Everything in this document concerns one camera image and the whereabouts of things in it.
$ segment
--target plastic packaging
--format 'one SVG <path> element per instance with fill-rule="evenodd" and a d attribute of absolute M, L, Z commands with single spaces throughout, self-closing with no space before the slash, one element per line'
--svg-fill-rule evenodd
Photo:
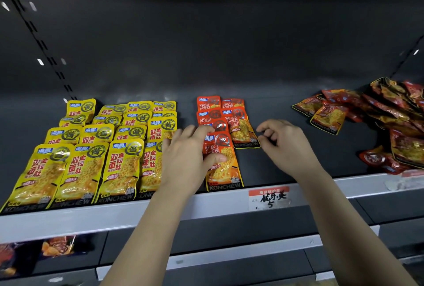
<path fill-rule="evenodd" d="M 94 203 L 108 143 L 77 144 L 50 209 L 80 207 Z"/>
<path fill-rule="evenodd" d="M 203 143 L 203 155 L 222 153 L 227 161 L 214 164 L 206 173 L 206 189 L 222 191 L 244 187 L 231 138 L 227 132 L 209 133 Z"/>
<path fill-rule="evenodd" d="M 134 200 L 143 150 L 142 139 L 115 140 L 110 144 L 97 204 Z"/>
<path fill-rule="evenodd" d="M 112 124 L 92 124 L 84 126 L 80 138 L 81 144 L 110 143 L 115 127 Z"/>
<path fill-rule="evenodd" d="M 46 209 L 53 200 L 73 149 L 72 144 L 36 146 L 0 214 Z"/>
<path fill-rule="evenodd" d="M 47 131 L 47 136 L 44 141 L 45 144 L 78 144 L 82 132 L 82 127 L 77 125 L 70 125 L 64 127 L 53 127 Z"/>

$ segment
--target snack packet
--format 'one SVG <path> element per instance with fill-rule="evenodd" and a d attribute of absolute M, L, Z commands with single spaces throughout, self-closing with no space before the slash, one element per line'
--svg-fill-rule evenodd
<path fill-rule="evenodd" d="M 110 143 L 113 140 L 115 127 L 112 124 L 92 124 L 83 128 L 80 143 L 96 144 Z"/>
<path fill-rule="evenodd" d="M 398 118 L 398 119 L 400 119 L 400 120 L 405 120 L 405 121 L 408 121 L 410 118 L 409 118 L 409 116 L 406 114 L 406 113 L 404 113 L 404 112 L 401 112 L 401 111 L 399 111 L 399 110 L 397 110 L 396 108 L 394 108 L 394 107 L 389 107 L 389 106 L 387 106 L 387 105 L 385 105 L 385 104 L 383 104 L 383 103 L 380 103 L 379 101 L 377 101 L 377 100 L 375 100 L 375 99 L 373 99 L 372 97 L 369 97 L 368 95 L 363 95 L 363 97 L 372 105 L 372 106 L 375 106 L 375 107 L 377 107 L 378 109 L 380 109 L 380 110 L 382 110 L 382 111 L 384 111 L 384 112 L 387 112 L 387 113 L 390 113 L 390 114 L 392 114 L 394 117 L 396 117 L 396 118 Z"/>
<path fill-rule="evenodd" d="M 76 236 L 54 237 L 43 241 L 41 252 L 44 257 L 57 257 L 70 255 Z"/>
<path fill-rule="evenodd" d="M 122 121 L 121 115 L 110 115 L 110 116 L 101 116 L 97 115 L 93 118 L 92 124 L 112 124 L 115 128 L 117 128 Z"/>
<path fill-rule="evenodd" d="M 228 123 L 229 132 L 236 149 L 258 149 L 261 147 L 243 107 L 223 109 L 221 112 Z"/>
<path fill-rule="evenodd" d="M 359 154 L 359 158 L 369 166 L 381 168 L 389 174 L 396 175 L 411 169 L 411 167 L 397 162 L 391 153 L 384 151 L 382 145 L 372 150 L 363 151 Z"/>
<path fill-rule="evenodd" d="M 210 191 L 244 187 L 233 144 L 227 132 L 209 133 L 203 143 L 203 155 L 222 153 L 227 161 L 214 164 L 206 173 L 206 189 Z"/>
<path fill-rule="evenodd" d="M 324 105 L 315 113 L 310 122 L 323 131 L 337 135 L 342 128 L 345 117 L 346 110 L 340 106 L 324 102 Z"/>
<path fill-rule="evenodd" d="M 154 139 L 160 141 L 172 139 L 174 132 L 177 130 L 177 118 L 170 116 L 151 119 L 147 130 L 147 139 L 149 141 Z"/>
<path fill-rule="evenodd" d="M 390 129 L 390 144 L 396 161 L 424 168 L 424 139 L 408 137 L 400 131 Z"/>
<path fill-rule="evenodd" d="M 152 118 L 158 118 L 158 117 L 177 117 L 177 112 L 169 111 L 169 112 L 153 112 Z"/>
<path fill-rule="evenodd" d="M 53 127 L 47 131 L 44 144 L 78 144 L 81 132 L 82 127 L 77 125 L 71 125 L 67 128 Z"/>
<path fill-rule="evenodd" d="M 72 125 L 85 126 L 86 121 L 87 117 L 85 115 L 79 115 L 74 117 L 65 116 L 59 121 L 59 127 L 68 127 Z"/>
<path fill-rule="evenodd" d="M 197 110 L 206 111 L 208 109 L 220 109 L 221 99 L 219 96 L 199 96 L 197 97 Z"/>
<path fill-rule="evenodd" d="M 109 143 L 77 144 L 49 209 L 94 203 Z"/>
<path fill-rule="evenodd" d="M 152 117 L 151 111 L 139 111 L 136 113 L 127 113 L 124 116 L 122 125 L 124 126 L 135 126 L 135 125 L 147 125 L 149 119 Z"/>
<path fill-rule="evenodd" d="M 143 155 L 139 199 L 149 198 L 159 189 L 162 178 L 162 141 L 146 143 Z"/>
<path fill-rule="evenodd" d="M 120 126 L 118 127 L 114 140 L 122 139 L 145 139 L 147 133 L 146 125 Z"/>
<path fill-rule="evenodd" d="M 126 104 L 105 105 L 99 111 L 99 116 L 120 115 L 122 116 L 127 110 Z"/>
<path fill-rule="evenodd" d="M 177 110 L 176 101 L 167 101 L 167 102 L 153 102 L 153 112 L 172 112 Z"/>
<path fill-rule="evenodd" d="M 97 204 L 134 200 L 143 150 L 142 139 L 125 139 L 111 143 Z"/>
<path fill-rule="evenodd" d="M 314 116 L 314 114 L 322 107 L 323 100 L 317 97 L 317 95 L 304 99 L 300 103 L 292 105 L 293 109 L 308 117 Z"/>
<path fill-rule="evenodd" d="M 0 214 L 46 209 L 56 193 L 73 149 L 72 144 L 36 146 Z"/>
<path fill-rule="evenodd" d="M 244 100 L 241 98 L 225 98 L 222 99 L 222 109 L 233 109 L 235 107 L 244 108 Z"/>
<path fill-rule="evenodd" d="M 152 101 L 129 102 L 127 104 L 127 113 L 140 113 L 145 111 L 153 111 Z"/>
<path fill-rule="evenodd" d="M 94 116 L 94 109 L 96 107 L 96 100 L 94 98 L 85 101 L 68 101 L 66 104 L 66 116 L 75 117 L 84 115 L 86 123 L 90 123 Z"/>

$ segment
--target red snack packet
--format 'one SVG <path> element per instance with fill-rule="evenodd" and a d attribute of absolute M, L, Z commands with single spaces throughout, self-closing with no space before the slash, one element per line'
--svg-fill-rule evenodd
<path fill-rule="evenodd" d="M 203 143 L 203 155 L 222 153 L 227 161 L 214 164 L 206 173 L 206 189 L 210 191 L 244 187 L 234 147 L 228 132 L 209 133 Z"/>
<path fill-rule="evenodd" d="M 389 174 L 396 175 L 411 169 L 410 166 L 397 162 L 391 153 L 384 151 L 383 146 L 363 151 L 359 154 L 359 158 L 369 166 L 381 168 Z"/>
<path fill-rule="evenodd" d="M 208 109 L 220 109 L 221 98 L 219 96 L 199 96 L 197 97 L 197 110 L 206 111 Z"/>
<path fill-rule="evenodd" d="M 244 107 L 244 100 L 241 98 L 223 98 L 221 101 L 222 109 L 232 109 L 235 107 Z"/>
<path fill-rule="evenodd" d="M 424 139 L 409 137 L 400 131 L 390 129 L 390 145 L 396 161 L 424 168 Z"/>
<path fill-rule="evenodd" d="M 215 132 L 228 131 L 228 124 L 221 115 L 219 109 L 197 112 L 197 123 L 199 125 L 210 125 L 215 129 Z"/>
<path fill-rule="evenodd" d="M 323 100 L 318 98 L 318 95 L 315 95 L 294 104 L 292 108 L 306 116 L 312 117 L 322 107 L 322 104 Z"/>
<path fill-rule="evenodd" d="M 395 109 L 394 107 L 389 107 L 389 106 L 387 106 L 387 105 L 385 105 L 383 103 L 380 103 L 379 101 L 377 101 L 377 100 L 373 99 L 372 97 L 369 97 L 368 95 L 365 95 L 365 94 L 363 95 L 363 97 L 372 106 L 375 106 L 376 108 L 378 108 L 378 109 L 380 109 L 380 110 L 382 110 L 384 112 L 387 112 L 387 113 L 392 114 L 397 119 L 405 120 L 405 121 L 408 121 L 410 119 L 409 116 L 406 113 L 403 113 L 403 112 Z"/>
<path fill-rule="evenodd" d="M 257 149 L 261 147 L 243 107 L 223 109 L 221 112 L 228 123 L 229 132 L 236 149 Z"/>

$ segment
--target orange snack packet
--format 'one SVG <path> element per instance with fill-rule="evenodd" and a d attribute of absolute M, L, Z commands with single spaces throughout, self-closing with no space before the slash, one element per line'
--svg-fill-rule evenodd
<path fill-rule="evenodd" d="M 292 108 L 306 116 L 312 117 L 322 107 L 323 103 L 324 101 L 318 95 L 315 95 L 292 105 Z"/>
<path fill-rule="evenodd" d="M 337 135 L 342 128 L 345 117 L 345 109 L 324 102 L 324 105 L 315 113 L 310 122 L 315 127 L 327 133 Z"/>
<path fill-rule="evenodd" d="M 390 145 L 396 161 L 416 168 L 424 168 L 424 139 L 409 137 L 391 129 Z"/>
<path fill-rule="evenodd" d="M 412 169 L 410 166 L 396 161 L 390 152 L 384 151 L 382 145 L 372 150 L 363 151 L 359 154 L 359 158 L 369 166 L 381 168 L 389 174 L 396 175 Z"/>
<path fill-rule="evenodd" d="M 206 173 L 206 189 L 211 191 L 233 190 L 244 187 L 236 154 L 228 132 L 209 133 L 203 143 L 203 155 L 222 153 L 227 161 L 214 164 Z"/>
<path fill-rule="evenodd" d="M 221 98 L 219 96 L 199 96 L 197 97 L 197 110 L 206 111 L 208 109 L 220 109 Z"/>
<path fill-rule="evenodd" d="M 228 123 L 229 132 L 236 149 L 257 149 L 261 147 L 243 107 L 222 109 L 221 113 Z"/>

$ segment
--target white price card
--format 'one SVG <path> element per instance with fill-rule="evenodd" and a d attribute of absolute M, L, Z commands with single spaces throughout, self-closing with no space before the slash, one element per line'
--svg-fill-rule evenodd
<path fill-rule="evenodd" d="M 249 190 L 249 211 L 285 208 L 290 205 L 290 187 Z"/>

